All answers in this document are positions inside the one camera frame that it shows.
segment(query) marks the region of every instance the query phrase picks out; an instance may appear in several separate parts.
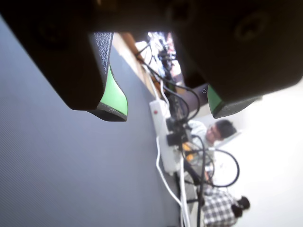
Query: table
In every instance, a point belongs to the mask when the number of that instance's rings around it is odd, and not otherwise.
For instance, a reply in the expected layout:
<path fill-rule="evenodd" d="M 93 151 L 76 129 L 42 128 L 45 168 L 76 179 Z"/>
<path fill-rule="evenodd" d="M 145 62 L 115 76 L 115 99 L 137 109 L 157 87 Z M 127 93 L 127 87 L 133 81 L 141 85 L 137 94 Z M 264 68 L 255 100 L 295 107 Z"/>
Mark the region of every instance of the table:
<path fill-rule="evenodd" d="M 155 167 L 153 96 L 114 48 L 110 63 L 127 122 L 69 109 L 0 17 L 0 226 L 179 226 Z"/>

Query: white power strip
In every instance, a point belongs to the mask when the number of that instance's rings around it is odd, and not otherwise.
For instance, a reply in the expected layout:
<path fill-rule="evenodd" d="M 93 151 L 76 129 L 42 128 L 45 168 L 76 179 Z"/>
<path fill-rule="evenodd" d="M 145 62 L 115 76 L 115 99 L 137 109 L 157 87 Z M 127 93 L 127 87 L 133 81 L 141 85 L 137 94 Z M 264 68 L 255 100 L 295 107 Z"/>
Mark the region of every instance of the white power strip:
<path fill-rule="evenodd" d="M 170 112 L 167 104 L 160 99 L 150 102 L 150 109 L 156 134 L 159 137 L 164 170 L 168 174 L 173 174 L 180 169 L 180 156 L 175 147 L 168 146 L 166 139 L 166 136 L 169 134 L 166 119 L 171 117 Z"/>

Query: gray surface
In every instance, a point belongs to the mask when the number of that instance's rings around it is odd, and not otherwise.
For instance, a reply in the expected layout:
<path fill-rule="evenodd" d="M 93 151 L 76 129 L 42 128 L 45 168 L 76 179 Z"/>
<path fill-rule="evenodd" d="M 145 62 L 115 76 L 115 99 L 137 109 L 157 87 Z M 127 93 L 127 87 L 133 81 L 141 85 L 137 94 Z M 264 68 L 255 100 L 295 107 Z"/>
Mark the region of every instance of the gray surface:
<path fill-rule="evenodd" d="M 127 122 L 69 109 L 0 18 L 1 227 L 178 225 L 155 168 L 153 98 L 116 50 L 110 59 Z"/>

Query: checkered shirt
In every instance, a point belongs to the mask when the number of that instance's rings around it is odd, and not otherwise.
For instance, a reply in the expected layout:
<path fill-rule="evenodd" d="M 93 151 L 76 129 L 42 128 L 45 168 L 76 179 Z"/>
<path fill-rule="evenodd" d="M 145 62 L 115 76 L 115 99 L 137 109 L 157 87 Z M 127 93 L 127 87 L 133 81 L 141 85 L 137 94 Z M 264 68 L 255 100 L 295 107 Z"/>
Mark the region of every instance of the checkered shirt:
<path fill-rule="evenodd" d="M 205 188 L 204 199 L 202 210 L 207 227 L 230 227 L 237 222 L 232 205 L 238 204 L 228 192 L 209 186 Z"/>

